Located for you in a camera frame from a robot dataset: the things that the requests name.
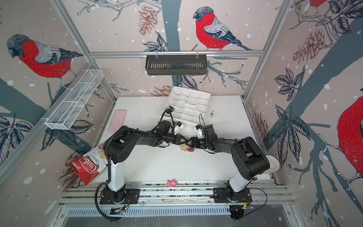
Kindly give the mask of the beige maroon striped sock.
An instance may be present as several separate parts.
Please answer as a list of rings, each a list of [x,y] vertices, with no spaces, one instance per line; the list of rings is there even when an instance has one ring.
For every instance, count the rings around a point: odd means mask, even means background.
[[[181,144],[180,149],[181,149],[181,151],[184,151],[184,152],[194,152],[195,151],[194,148],[191,148],[187,144]]]

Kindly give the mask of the black grey argyle sock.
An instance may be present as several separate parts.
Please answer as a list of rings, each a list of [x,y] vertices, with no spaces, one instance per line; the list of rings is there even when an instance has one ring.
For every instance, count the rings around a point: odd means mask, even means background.
[[[169,106],[168,109],[166,109],[166,113],[171,114],[174,111],[174,108],[172,106]]]

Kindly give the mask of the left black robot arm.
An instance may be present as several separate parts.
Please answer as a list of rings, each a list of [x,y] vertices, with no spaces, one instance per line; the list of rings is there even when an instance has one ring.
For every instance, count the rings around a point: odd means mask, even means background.
[[[162,148],[161,144],[181,145],[190,140],[175,133],[175,123],[159,121],[149,131],[141,131],[127,126],[118,129],[103,145],[107,159],[108,179],[101,199],[106,202],[120,204],[126,199],[124,174],[117,176],[117,170],[124,170],[125,160],[129,157],[134,147],[145,145]]]

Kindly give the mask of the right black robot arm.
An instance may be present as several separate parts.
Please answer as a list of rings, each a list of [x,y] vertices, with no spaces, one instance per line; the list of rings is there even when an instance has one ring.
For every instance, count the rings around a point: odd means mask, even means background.
[[[246,200],[247,186],[257,175],[270,169],[270,162],[252,137],[243,139],[219,138],[212,125],[200,126],[202,134],[191,137],[186,144],[191,148],[209,150],[211,153],[226,153],[232,156],[236,174],[227,182],[224,197],[230,202]]]

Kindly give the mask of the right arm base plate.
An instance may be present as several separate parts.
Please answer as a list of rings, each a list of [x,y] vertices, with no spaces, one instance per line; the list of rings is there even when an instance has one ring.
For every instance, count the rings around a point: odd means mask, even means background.
[[[248,188],[241,190],[240,192],[234,192],[231,187],[214,188],[211,198],[215,203],[238,203],[245,202],[251,203],[251,193]]]

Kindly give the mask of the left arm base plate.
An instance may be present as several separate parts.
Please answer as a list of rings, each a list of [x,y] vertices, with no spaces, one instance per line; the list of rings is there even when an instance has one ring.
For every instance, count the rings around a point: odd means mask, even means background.
[[[140,196],[140,189],[125,189],[121,188],[119,191],[112,191],[108,186],[102,190],[100,204],[114,205],[114,204],[137,204]]]

